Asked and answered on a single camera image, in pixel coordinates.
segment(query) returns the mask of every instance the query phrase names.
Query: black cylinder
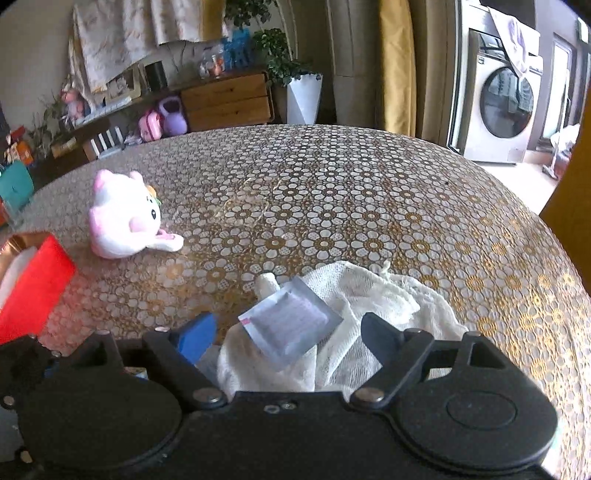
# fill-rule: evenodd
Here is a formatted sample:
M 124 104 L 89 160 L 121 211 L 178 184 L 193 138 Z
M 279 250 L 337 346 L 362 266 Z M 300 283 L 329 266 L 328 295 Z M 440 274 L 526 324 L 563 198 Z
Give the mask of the black cylinder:
M 150 63 L 149 65 L 146 65 L 145 69 L 150 90 L 158 92 L 168 86 L 161 61 Z

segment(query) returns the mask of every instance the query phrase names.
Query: table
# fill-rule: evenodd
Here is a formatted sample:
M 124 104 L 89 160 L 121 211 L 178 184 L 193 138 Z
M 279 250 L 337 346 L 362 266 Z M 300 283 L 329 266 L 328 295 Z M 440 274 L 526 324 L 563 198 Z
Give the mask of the table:
M 107 261 L 90 251 L 87 210 L 100 168 L 138 170 L 163 201 L 177 254 Z M 477 165 L 427 142 L 370 129 L 246 127 L 188 134 L 95 161 L 40 190 L 21 230 L 54 232 L 76 274 L 41 341 L 69 352 L 93 329 L 137 337 L 204 310 L 219 340 L 280 280 L 336 260 L 392 268 L 436 289 L 488 335 L 566 421 L 564 478 L 591 473 L 590 300 L 539 217 Z

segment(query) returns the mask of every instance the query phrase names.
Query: floor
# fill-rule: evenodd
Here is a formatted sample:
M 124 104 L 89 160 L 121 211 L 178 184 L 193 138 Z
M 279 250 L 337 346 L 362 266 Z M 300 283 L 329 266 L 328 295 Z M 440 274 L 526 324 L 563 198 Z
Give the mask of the floor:
M 478 164 L 511 190 L 530 210 L 540 214 L 558 184 L 542 172 L 541 165 L 518 163 L 517 165 Z

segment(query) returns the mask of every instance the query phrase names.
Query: white planter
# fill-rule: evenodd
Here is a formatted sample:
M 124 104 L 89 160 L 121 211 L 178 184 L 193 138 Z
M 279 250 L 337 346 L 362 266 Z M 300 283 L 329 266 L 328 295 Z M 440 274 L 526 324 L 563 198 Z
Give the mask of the white planter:
M 290 125 L 313 125 L 316 123 L 320 105 L 322 76 L 315 73 L 293 79 L 287 86 L 287 123 Z

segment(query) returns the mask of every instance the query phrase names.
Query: drawer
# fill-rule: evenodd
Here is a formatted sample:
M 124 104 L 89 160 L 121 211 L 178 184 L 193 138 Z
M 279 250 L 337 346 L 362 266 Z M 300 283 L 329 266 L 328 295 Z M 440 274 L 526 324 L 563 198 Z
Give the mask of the drawer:
M 191 131 L 265 124 L 271 120 L 269 99 L 251 98 L 187 113 Z
M 267 96 L 267 85 L 262 73 L 207 83 L 181 92 L 187 112 L 264 96 Z

